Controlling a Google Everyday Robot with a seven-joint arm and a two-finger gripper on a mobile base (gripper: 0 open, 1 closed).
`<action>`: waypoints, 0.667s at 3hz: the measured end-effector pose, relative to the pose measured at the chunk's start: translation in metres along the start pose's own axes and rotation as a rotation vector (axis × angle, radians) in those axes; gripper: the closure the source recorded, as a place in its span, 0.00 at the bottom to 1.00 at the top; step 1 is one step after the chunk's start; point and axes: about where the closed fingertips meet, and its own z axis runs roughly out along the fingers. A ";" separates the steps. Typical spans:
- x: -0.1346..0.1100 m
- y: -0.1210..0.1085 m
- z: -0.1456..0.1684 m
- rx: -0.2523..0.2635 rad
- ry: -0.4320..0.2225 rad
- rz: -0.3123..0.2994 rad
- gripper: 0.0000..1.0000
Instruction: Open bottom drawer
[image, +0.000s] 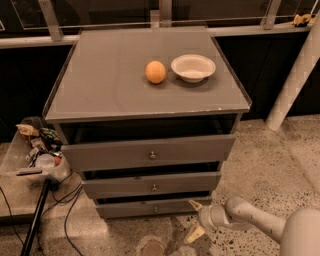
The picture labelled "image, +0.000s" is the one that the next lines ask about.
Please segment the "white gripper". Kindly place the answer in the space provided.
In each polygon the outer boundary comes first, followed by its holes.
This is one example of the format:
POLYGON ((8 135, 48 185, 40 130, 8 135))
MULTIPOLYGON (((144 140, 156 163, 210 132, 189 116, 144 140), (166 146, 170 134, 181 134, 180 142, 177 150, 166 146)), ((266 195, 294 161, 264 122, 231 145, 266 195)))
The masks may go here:
POLYGON ((201 225, 193 225, 189 233, 184 239, 186 244, 191 244, 199 239, 206 231, 216 229, 218 227, 226 226, 230 223, 225 208, 222 205, 205 205, 189 200, 190 205, 198 211, 198 220, 201 225))

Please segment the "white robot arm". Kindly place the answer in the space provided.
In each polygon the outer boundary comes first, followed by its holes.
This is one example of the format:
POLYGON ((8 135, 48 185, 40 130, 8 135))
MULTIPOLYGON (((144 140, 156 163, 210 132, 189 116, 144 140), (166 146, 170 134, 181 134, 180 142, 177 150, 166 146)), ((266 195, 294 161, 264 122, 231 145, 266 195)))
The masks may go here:
POLYGON ((214 228, 241 230, 254 226, 280 245, 279 256, 320 256, 319 209, 298 209, 283 219, 237 196, 224 205, 202 205, 194 200, 189 203, 198 213, 198 223, 186 236, 186 243, 214 228))

